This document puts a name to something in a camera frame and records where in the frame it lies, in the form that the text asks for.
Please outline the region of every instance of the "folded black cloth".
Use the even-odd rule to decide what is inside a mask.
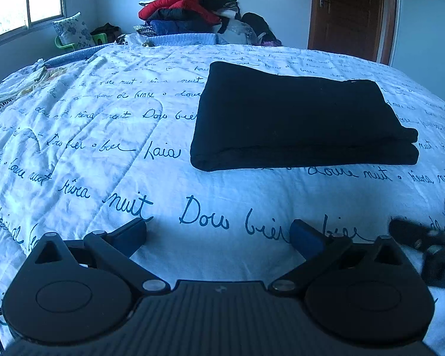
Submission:
[[[278,76],[216,61],[190,157],[203,171],[414,165],[418,136],[400,124],[371,80]]]
[[[208,11],[218,11],[223,8],[231,9],[237,6],[237,0],[199,0],[199,3]]]
[[[161,8],[158,9],[152,16],[148,17],[147,22],[153,20],[165,20],[165,21],[187,21],[200,18],[201,15],[198,12],[181,9],[181,8]]]

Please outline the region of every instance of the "floral pillowcase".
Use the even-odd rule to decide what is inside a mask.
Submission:
[[[59,21],[53,21],[56,33],[63,45],[75,44],[75,50],[94,47],[96,44],[81,18],[81,12]]]

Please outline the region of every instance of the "white comforter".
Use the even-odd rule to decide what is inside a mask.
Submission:
[[[375,80],[401,123],[418,129],[418,164],[194,169],[198,99],[216,60],[281,75]],[[220,121],[231,127],[231,119]],[[48,231],[82,239],[141,216],[148,240],[132,259],[170,284],[268,283],[303,261],[287,243],[296,218],[372,241],[387,233],[391,216],[443,229],[444,204],[445,103],[393,68],[290,48],[111,45],[0,111],[0,302]],[[409,254],[420,269],[421,256]],[[425,342],[445,355],[445,290],[431,292],[436,313]],[[7,336],[6,327],[1,332]]]

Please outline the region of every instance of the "red jacket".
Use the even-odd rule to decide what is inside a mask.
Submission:
[[[215,14],[204,9],[198,0],[156,0],[153,3],[148,4],[139,12],[139,18],[147,20],[158,9],[162,8],[182,8],[189,9],[198,12],[205,21],[210,24],[216,25],[221,22],[221,19]]]

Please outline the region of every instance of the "wooden door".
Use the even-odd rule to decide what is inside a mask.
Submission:
[[[383,0],[313,0],[309,49],[376,61]]]

